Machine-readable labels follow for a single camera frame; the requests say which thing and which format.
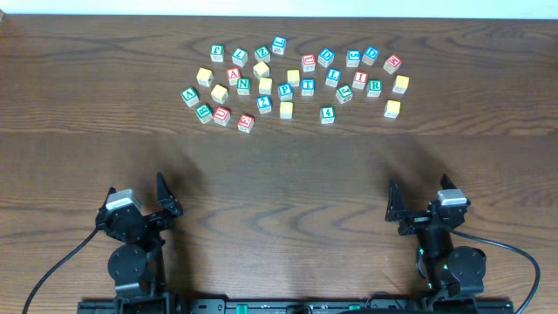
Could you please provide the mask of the yellow C block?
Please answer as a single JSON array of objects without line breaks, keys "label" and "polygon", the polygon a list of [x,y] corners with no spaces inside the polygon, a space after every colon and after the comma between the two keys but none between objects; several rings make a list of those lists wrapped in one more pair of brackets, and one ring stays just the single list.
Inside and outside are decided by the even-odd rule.
[{"label": "yellow C block", "polygon": [[260,78],[258,89],[261,95],[270,95],[272,93],[273,79],[269,77]]}]

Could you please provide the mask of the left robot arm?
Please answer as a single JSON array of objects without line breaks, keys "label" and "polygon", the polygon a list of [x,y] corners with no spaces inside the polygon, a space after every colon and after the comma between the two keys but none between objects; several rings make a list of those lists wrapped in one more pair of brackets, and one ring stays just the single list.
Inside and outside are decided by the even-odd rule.
[{"label": "left robot arm", "polygon": [[107,270],[114,281],[118,313],[181,313],[181,297],[167,288],[160,233],[171,229],[183,208],[157,173],[157,203],[161,210],[142,215],[131,189],[110,188],[95,218],[96,228],[123,243],[111,254]]}]

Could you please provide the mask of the blue L block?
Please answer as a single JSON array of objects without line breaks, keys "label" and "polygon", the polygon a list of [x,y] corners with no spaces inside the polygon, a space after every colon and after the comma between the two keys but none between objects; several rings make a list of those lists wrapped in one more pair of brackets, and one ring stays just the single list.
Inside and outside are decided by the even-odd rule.
[{"label": "blue L block", "polygon": [[326,73],[325,84],[330,87],[337,87],[341,77],[342,77],[341,71],[335,68],[330,68]]}]

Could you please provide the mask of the green R block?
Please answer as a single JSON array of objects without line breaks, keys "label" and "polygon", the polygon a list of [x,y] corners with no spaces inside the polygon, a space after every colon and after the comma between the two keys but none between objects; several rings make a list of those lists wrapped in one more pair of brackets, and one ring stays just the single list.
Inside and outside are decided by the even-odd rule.
[{"label": "green R block", "polygon": [[371,79],[367,85],[367,97],[378,98],[383,91],[382,81],[379,79]]}]

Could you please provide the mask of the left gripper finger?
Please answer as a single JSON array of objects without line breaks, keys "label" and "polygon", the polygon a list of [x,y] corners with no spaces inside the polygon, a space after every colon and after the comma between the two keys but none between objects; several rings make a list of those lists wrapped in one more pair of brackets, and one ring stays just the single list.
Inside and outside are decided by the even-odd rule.
[{"label": "left gripper finger", "polygon": [[157,202],[172,217],[183,215],[183,208],[180,202],[171,193],[161,172],[157,173]]},{"label": "left gripper finger", "polygon": [[107,193],[107,196],[105,198],[104,201],[104,207],[105,208],[111,208],[112,204],[116,201],[116,196],[115,194],[117,193],[117,190],[114,187],[110,187]]}]

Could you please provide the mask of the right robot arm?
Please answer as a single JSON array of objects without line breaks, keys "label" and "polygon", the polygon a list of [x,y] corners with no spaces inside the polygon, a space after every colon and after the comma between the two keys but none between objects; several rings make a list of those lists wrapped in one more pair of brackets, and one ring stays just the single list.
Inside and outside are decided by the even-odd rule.
[{"label": "right robot arm", "polygon": [[408,209],[394,180],[389,183],[385,220],[398,224],[402,236],[416,236],[416,269],[429,283],[420,307],[432,312],[478,313],[476,296],[484,291],[485,253],[453,245],[451,231],[465,221],[471,202],[447,175],[440,180],[436,199],[420,211]]}]

